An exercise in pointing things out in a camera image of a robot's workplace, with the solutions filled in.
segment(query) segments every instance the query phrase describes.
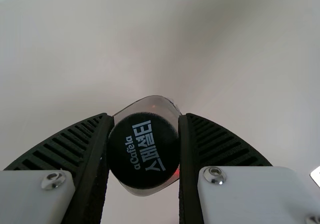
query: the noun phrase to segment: black rubber gripper pad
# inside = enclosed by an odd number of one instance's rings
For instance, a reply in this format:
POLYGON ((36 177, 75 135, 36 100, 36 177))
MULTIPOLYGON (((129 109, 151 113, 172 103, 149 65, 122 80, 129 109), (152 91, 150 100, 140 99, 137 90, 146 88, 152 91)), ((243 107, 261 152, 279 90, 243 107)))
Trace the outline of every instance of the black rubber gripper pad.
POLYGON ((109 168, 107 138, 114 118, 103 113, 78 122, 11 163, 5 170, 67 170, 75 193, 63 224, 100 223, 109 168))
POLYGON ((205 166, 271 166, 257 150, 222 126, 193 114, 179 118, 181 144, 180 223, 202 224, 197 191, 198 174, 205 166))

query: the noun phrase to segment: black coffee capsule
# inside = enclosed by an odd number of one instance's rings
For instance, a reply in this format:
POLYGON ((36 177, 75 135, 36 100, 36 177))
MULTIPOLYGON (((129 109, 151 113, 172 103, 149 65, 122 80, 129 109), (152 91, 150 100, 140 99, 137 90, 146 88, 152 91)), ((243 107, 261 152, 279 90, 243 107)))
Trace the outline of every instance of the black coffee capsule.
POLYGON ((179 166, 178 134, 154 113, 135 113, 122 119, 112 130, 107 146, 110 170, 132 188, 159 186, 179 166))

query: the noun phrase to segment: screw head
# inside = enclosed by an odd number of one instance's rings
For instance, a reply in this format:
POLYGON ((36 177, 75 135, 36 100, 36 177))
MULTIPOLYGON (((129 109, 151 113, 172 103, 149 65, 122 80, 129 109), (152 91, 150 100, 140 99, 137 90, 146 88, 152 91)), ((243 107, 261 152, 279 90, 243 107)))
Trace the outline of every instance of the screw head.
POLYGON ((61 186, 66 180, 66 175, 62 171, 54 171, 47 174, 42 182, 41 188, 43 190, 52 190, 61 186))
POLYGON ((305 222, 305 224, 320 224, 320 216, 308 216, 305 218, 305 222))
POLYGON ((211 166, 204 171, 205 179, 215 185, 222 185, 226 181, 226 174, 218 167, 211 166))

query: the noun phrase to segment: white backdrop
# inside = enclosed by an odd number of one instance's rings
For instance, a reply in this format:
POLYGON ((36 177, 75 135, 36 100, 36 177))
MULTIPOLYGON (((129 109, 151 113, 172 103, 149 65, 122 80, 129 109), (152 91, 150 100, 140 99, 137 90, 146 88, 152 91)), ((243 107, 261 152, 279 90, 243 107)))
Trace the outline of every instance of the white backdrop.
MULTIPOLYGON (((320 165, 320 0, 2 0, 0 168, 59 130, 147 95, 230 129, 273 165, 320 165)), ((178 223, 109 178, 102 223, 178 223)))

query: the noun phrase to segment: red light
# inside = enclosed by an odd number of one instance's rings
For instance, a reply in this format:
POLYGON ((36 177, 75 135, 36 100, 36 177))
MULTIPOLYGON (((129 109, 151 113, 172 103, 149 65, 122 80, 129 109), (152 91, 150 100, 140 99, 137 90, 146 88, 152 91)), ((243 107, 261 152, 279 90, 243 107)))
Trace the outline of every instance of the red light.
POLYGON ((174 173, 174 176, 179 177, 180 176, 180 169, 177 169, 174 173))

